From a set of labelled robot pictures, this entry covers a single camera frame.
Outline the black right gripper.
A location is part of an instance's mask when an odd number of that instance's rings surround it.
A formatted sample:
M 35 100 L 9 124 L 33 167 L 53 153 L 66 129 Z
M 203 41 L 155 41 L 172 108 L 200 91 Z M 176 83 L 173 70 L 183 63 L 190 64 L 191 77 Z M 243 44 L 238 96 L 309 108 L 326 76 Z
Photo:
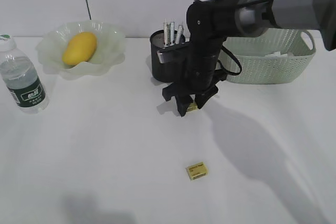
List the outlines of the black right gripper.
M 172 97 L 175 97 L 177 110 L 180 116 L 184 117 L 190 103 L 195 101 L 197 108 L 201 109 L 212 96 L 218 93 L 217 83 L 225 81 L 226 78 L 226 73 L 214 73 L 208 88 L 192 87 L 186 80 L 173 82 L 162 90 L 162 96 L 165 101 L 170 101 Z M 194 101 L 190 96 L 192 94 L 195 95 Z

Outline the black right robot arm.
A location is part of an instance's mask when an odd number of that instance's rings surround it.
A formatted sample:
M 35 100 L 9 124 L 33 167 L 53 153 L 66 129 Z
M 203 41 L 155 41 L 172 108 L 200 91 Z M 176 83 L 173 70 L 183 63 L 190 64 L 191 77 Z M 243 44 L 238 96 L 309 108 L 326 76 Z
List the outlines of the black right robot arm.
M 335 49 L 335 0 L 195 0 L 187 9 L 188 42 L 172 46 L 182 57 L 182 74 L 162 91 L 181 116 L 191 103 L 202 108 L 229 75 L 219 62 L 229 37 L 259 37 L 269 28 L 310 29 L 324 47 Z

